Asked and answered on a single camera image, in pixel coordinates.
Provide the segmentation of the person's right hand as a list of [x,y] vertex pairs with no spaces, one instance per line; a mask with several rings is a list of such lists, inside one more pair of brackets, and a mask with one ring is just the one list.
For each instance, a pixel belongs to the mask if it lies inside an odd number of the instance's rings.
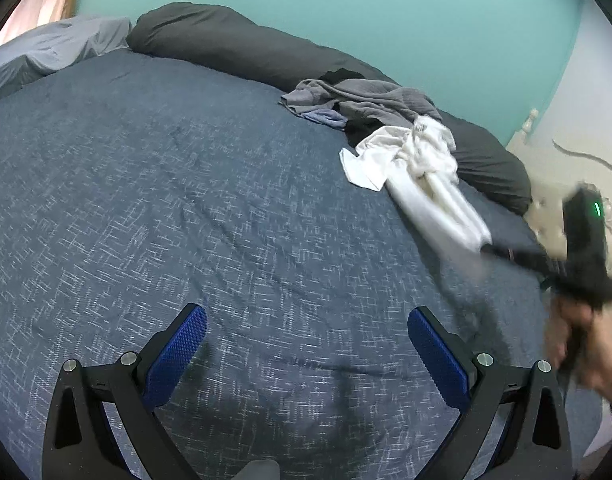
[[575,328],[584,336],[574,367],[576,381],[594,390],[612,407],[612,308],[593,311],[574,299],[551,299],[544,344],[546,358],[554,367],[559,368],[566,359],[568,339]]

